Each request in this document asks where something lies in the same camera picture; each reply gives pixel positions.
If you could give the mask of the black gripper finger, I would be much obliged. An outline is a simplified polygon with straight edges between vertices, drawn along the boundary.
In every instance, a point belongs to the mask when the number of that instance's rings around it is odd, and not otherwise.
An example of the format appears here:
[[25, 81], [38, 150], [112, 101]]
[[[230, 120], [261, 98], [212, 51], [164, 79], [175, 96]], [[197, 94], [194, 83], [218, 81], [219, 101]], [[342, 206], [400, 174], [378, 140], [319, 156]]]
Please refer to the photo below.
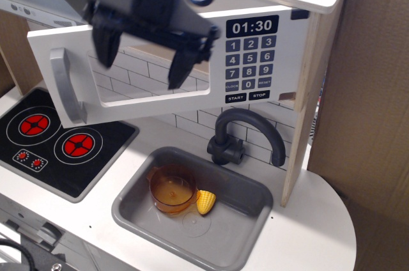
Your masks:
[[179, 89], [190, 75], [193, 67], [209, 61], [212, 47], [189, 46], [177, 49], [168, 74], [168, 89]]
[[106, 68], [110, 68], [118, 53], [121, 31], [108, 27], [93, 26], [93, 43], [99, 62]]

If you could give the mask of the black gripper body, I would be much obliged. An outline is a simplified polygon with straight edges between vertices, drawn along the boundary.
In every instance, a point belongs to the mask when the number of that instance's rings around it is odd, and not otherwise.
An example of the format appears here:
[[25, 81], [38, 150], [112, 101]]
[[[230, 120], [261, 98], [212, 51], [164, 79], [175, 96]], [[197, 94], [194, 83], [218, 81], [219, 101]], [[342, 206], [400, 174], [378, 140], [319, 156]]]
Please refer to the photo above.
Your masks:
[[86, 0], [84, 19], [166, 47], [209, 46], [220, 29], [198, 15], [192, 5], [213, 0]]

